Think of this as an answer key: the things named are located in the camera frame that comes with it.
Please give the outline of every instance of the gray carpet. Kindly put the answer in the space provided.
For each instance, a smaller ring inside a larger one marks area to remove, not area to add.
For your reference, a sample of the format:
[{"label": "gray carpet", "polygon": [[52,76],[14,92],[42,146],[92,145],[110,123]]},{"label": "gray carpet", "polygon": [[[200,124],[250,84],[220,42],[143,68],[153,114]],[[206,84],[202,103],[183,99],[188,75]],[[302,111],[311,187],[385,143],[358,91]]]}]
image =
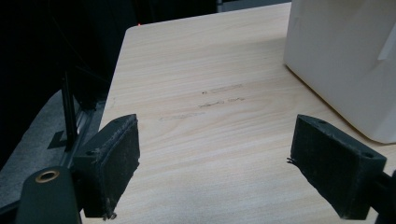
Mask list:
[{"label": "gray carpet", "polygon": [[[81,111],[75,104],[82,145],[94,136],[103,115],[105,103],[97,104],[94,111]],[[0,172],[0,207],[14,203],[21,196],[23,181],[31,174],[65,161],[65,147],[49,148],[56,133],[65,133],[62,93],[55,93],[41,109],[30,128],[23,135],[11,157]]]}]

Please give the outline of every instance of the dark background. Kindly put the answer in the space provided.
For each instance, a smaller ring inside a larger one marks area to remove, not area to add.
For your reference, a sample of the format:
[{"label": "dark background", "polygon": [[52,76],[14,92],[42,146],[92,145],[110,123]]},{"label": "dark background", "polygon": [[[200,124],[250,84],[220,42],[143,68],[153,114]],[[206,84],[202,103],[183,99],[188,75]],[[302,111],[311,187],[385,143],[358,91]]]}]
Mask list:
[{"label": "dark background", "polygon": [[70,76],[82,108],[105,100],[129,27],[216,12],[216,0],[17,0],[0,6],[0,169]]}]

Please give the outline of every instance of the light wood tabletop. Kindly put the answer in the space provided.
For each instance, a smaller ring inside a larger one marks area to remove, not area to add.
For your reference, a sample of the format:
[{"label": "light wood tabletop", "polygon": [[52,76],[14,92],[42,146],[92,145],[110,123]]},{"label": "light wood tabletop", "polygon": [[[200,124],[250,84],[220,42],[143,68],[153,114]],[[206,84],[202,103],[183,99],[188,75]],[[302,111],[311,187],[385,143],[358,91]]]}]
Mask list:
[{"label": "light wood tabletop", "polygon": [[283,63],[289,13],[281,4],[127,31],[101,127],[136,114],[141,157],[109,223],[346,222],[286,163],[298,114],[396,169],[395,145],[358,133]]}]

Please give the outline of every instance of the wooden table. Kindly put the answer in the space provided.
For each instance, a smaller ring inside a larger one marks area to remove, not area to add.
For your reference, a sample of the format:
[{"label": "wooden table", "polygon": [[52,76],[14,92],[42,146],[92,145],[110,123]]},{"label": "wooden table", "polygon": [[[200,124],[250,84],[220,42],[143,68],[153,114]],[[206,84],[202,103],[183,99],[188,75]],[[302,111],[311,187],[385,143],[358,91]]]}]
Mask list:
[{"label": "wooden table", "polygon": [[363,137],[285,66],[289,12],[282,4],[127,31],[101,126],[137,114],[141,164],[111,223],[345,222],[286,163],[297,114],[329,121],[388,157],[388,174],[396,169],[396,146]]}]

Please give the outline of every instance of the white container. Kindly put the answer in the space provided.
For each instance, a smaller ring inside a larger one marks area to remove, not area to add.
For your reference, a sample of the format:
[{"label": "white container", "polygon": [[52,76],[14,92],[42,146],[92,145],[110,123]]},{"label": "white container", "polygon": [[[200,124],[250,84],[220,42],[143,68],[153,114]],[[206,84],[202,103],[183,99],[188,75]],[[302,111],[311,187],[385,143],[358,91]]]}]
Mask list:
[{"label": "white container", "polygon": [[293,0],[284,60],[367,137],[396,142],[396,0]]}]

